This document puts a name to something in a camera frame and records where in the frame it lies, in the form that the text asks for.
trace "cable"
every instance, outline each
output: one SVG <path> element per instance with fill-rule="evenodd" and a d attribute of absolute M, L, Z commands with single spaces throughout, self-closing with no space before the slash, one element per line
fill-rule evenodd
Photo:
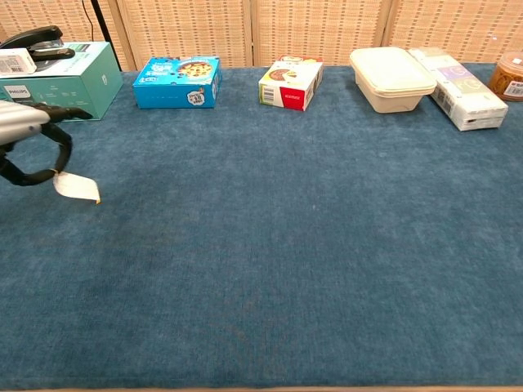
<path fill-rule="evenodd" d="M 87 17 L 87 20 L 89 20 L 89 23 L 91 24 L 91 41 L 94 42 L 95 40 L 95 26 L 94 24 L 91 22 L 91 18 L 89 17 L 89 14 L 87 13 L 87 9 L 85 7 L 85 0 L 82 0 L 82 7 L 83 7 L 83 11 L 85 12 L 85 16 Z"/>

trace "peanut butter jar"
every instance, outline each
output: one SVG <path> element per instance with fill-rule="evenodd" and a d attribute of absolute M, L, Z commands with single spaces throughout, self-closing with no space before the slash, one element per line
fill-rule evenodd
<path fill-rule="evenodd" d="M 523 101 L 523 52 L 505 53 L 492 74 L 489 89 L 502 100 Z"/>

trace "black stapler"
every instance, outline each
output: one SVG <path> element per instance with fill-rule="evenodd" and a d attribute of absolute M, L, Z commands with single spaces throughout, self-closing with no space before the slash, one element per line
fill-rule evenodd
<path fill-rule="evenodd" d="M 24 47 L 35 63 L 70 59 L 74 50 L 63 47 L 62 31 L 58 26 L 39 27 L 17 34 L 0 43 L 0 49 Z"/>

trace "woven bamboo screen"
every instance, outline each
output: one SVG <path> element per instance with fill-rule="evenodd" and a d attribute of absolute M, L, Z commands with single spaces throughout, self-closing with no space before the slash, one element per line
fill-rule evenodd
<path fill-rule="evenodd" d="M 346 65 L 357 47 L 379 46 L 389 0 L 252 0 L 255 65 L 284 54 Z"/>
<path fill-rule="evenodd" d="M 91 2 L 85 0 L 84 4 L 93 23 L 94 40 L 104 41 Z M 134 69 L 134 62 L 128 61 L 123 52 L 122 39 L 114 27 L 114 17 L 109 12 L 109 0 L 104 0 L 100 4 L 122 69 Z M 64 33 L 62 37 L 64 41 L 92 40 L 91 24 L 83 10 L 81 0 L 0 0 L 0 15 L 2 16 L 0 18 L 0 40 L 25 30 L 48 25 L 60 27 Z"/>
<path fill-rule="evenodd" d="M 253 64 L 249 0 L 118 0 L 136 66 L 153 56 L 220 56 Z"/>
<path fill-rule="evenodd" d="M 456 60 L 495 62 L 523 49 L 523 0 L 394 0 L 383 44 L 438 46 Z"/>

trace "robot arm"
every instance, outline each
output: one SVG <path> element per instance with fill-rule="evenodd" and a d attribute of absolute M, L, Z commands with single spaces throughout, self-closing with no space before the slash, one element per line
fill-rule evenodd
<path fill-rule="evenodd" d="M 0 100 L 0 176 L 14 185 L 37 185 L 50 180 L 56 173 L 64 170 L 73 149 L 71 136 L 55 123 L 62 120 L 92 116 L 78 108 L 62 108 L 45 104 L 32 106 Z M 23 139 L 42 133 L 60 146 L 60 155 L 52 169 L 25 174 L 7 159 L 7 153 Z"/>

